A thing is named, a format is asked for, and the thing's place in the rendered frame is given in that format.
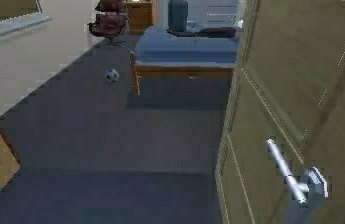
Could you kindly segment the white framed window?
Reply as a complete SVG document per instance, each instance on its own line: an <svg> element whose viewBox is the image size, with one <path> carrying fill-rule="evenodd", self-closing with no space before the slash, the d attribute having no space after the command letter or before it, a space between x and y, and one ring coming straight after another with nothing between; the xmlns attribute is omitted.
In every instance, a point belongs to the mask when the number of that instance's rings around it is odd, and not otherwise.
<svg viewBox="0 0 345 224"><path fill-rule="evenodd" d="M0 36L50 21L41 1L0 0Z"/></svg>

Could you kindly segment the tan wooden room door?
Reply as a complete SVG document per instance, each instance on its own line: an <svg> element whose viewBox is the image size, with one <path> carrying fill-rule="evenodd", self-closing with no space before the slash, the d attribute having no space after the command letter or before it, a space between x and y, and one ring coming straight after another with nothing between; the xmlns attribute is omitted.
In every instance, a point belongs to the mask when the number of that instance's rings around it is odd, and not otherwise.
<svg viewBox="0 0 345 224"><path fill-rule="evenodd" d="M273 139L308 203L289 191ZM221 224L345 224L345 0L248 0L218 150Z"/></svg>

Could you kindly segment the black and white football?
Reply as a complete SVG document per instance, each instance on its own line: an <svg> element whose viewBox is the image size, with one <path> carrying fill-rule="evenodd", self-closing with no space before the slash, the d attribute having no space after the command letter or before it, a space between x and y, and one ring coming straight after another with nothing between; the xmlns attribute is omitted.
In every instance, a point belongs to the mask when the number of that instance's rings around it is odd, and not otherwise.
<svg viewBox="0 0 345 224"><path fill-rule="evenodd" d="M117 82L119 80L119 77L120 75L115 69L110 68L105 71L105 78L109 83Z"/></svg>

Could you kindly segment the wooden chest of drawers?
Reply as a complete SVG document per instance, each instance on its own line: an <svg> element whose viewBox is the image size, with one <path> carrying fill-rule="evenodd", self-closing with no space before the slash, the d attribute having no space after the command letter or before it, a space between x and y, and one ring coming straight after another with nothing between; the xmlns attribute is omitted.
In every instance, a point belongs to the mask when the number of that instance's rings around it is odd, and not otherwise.
<svg viewBox="0 0 345 224"><path fill-rule="evenodd" d="M143 34L148 27L156 24L155 0L127 0L124 5L131 35Z"/></svg>

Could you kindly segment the dark red office chair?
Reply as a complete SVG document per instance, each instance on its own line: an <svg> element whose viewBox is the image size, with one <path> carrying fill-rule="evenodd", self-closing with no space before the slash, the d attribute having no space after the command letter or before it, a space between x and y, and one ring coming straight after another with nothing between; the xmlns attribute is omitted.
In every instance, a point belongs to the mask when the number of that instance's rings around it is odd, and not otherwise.
<svg viewBox="0 0 345 224"><path fill-rule="evenodd" d="M127 17L123 0L99 0L95 10L95 21L88 23L88 30L95 37L104 37L107 44L121 47L123 41L116 41L126 30Z"/></svg>

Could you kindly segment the wooden bed with blue cover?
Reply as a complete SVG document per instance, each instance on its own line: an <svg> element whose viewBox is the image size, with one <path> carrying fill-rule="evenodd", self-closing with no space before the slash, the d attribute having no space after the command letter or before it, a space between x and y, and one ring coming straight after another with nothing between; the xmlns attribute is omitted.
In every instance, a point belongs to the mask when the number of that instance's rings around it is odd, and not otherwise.
<svg viewBox="0 0 345 224"><path fill-rule="evenodd" d="M240 33L236 26L198 27L182 33L147 28L130 52L133 93L140 94L141 77L231 79Z"/></svg>

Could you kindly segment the grey blue pillow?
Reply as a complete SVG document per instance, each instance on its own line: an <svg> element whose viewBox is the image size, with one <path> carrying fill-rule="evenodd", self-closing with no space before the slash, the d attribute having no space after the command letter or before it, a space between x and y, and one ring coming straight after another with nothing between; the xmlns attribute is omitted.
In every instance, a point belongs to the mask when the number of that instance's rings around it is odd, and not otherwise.
<svg viewBox="0 0 345 224"><path fill-rule="evenodd" d="M171 31L184 32L187 26L188 2L186 0L169 0L168 27Z"/></svg>

